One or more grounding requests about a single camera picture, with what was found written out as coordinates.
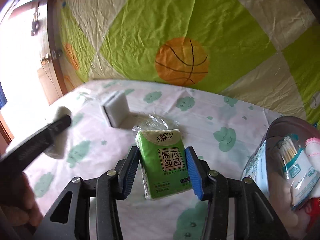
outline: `plastic wrapper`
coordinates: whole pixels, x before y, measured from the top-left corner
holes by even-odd
[[[178,125],[178,122],[171,119],[156,114],[149,114],[147,117],[142,118],[132,130],[175,130],[179,128]]]
[[[289,134],[276,144],[271,154],[275,161],[273,170],[280,174],[290,186],[293,210],[308,200],[308,195],[319,179],[319,172],[308,160],[303,143],[298,140],[297,135]]]
[[[141,170],[146,199],[191,189],[184,145],[179,130],[139,130]]]

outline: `metal screw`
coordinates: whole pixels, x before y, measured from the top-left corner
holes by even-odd
[[[72,179],[72,183],[79,183],[81,181],[81,178],[80,177],[74,177]]]
[[[211,177],[216,177],[218,176],[218,172],[217,171],[208,171],[209,176]]]
[[[109,171],[107,171],[107,175],[110,176],[110,177],[112,177],[112,176],[114,176],[114,175],[116,175],[116,174],[117,174],[117,172],[116,172],[115,170],[109,170]]]
[[[249,177],[244,178],[244,182],[247,184],[251,184],[253,182],[253,180]]]

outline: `silver bolt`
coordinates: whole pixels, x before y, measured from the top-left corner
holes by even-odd
[[[245,177],[244,178],[244,182],[247,183],[247,184],[251,184],[253,182],[253,180],[249,177]]]
[[[211,177],[216,177],[218,176],[218,172],[217,171],[208,171],[209,176]]]
[[[110,176],[110,177],[112,177],[112,176],[114,176],[114,175],[116,175],[116,174],[117,174],[117,172],[116,172],[115,170],[109,170],[109,171],[107,171],[107,175]]]
[[[72,183],[79,183],[81,181],[81,178],[80,177],[74,177],[72,179]]]

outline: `blue cloth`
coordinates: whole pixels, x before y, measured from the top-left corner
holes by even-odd
[[[4,107],[4,105],[7,103],[7,98],[5,97],[3,93],[3,89],[0,82],[0,109]]]

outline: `hand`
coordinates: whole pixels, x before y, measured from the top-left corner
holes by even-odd
[[[43,218],[24,173],[9,183],[1,182],[0,208],[13,226],[29,223],[37,227]]]

